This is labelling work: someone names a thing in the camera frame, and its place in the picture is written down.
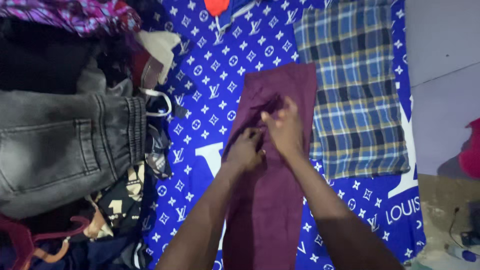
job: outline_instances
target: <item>grey denim jeans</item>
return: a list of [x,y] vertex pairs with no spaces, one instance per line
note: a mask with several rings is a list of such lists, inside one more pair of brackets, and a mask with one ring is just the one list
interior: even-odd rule
[[0,90],[0,212],[34,216],[114,183],[144,158],[141,98]]

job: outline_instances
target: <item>blue bedsheet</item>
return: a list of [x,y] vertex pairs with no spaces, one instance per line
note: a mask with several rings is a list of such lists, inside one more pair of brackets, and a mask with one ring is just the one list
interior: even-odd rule
[[[168,133],[173,142],[168,160],[174,175],[158,181],[158,199],[142,217],[144,239],[150,246],[147,252],[154,257],[151,269],[218,172],[245,73],[297,61],[291,24],[301,18],[303,8],[324,8],[328,2],[257,0],[224,35],[217,32],[214,18],[207,13],[202,0],[158,0],[151,2],[152,6],[141,3],[145,30],[173,29],[182,35],[179,54],[183,60],[175,62],[162,88],[170,90],[172,101],[189,110],[184,119],[168,118]],[[401,176],[327,180],[402,262],[415,257],[426,243],[410,122],[412,100],[404,12],[404,0],[392,4],[393,69],[412,170]],[[179,79],[182,74],[187,81],[191,80],[193,88],[185,78]],[[321,160],[312,160],[312,164],[323,173]],[[308,202],[304,200],[303,204],[296,267],[333,269]],[[215,270],[223,269],[221,249],[220,243]]]

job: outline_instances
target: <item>pink patterned fabric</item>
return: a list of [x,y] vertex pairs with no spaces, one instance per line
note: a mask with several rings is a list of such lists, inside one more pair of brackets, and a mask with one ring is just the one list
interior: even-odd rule
[[64,28],[81,37],[138,32],[142,22],[121,0],[0,0],[0,16]]

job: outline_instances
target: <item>purple fabric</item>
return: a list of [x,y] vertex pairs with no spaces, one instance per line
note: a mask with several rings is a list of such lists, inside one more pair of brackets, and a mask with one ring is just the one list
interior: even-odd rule
[[303,122],[303,148],[308,154],[317,89],[314,64],[289,63],[245,75],[237,117],[223,158],[247,127],[263,132],[266,162],[242,176],[233,193],[223,241],[223,263],[232,269],[294,269],[300,235],[303,192],[292,171],[270,141],[261,111],[275,118],[283,98],[291,97]]
[[65,28],[81,37],[138,32],[142,22],[121,0],[0,0],[0,17]]

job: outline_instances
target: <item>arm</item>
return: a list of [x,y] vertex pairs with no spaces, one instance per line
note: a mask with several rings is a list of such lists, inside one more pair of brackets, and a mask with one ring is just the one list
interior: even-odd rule
[[232,145],[227,161],[168,244],[155,270],[212,269],[235,183],[243,172],[262,162],[264,152],[255,152],[259,139],[258,129],[247,128]]
[[403,269],[382,241],[371,232],[327,185],[303,153],[302,124],[297,105],[285,98],[286,108],[274,120],[262,120],[276,148],[300,183],[333,264],[338,269]]

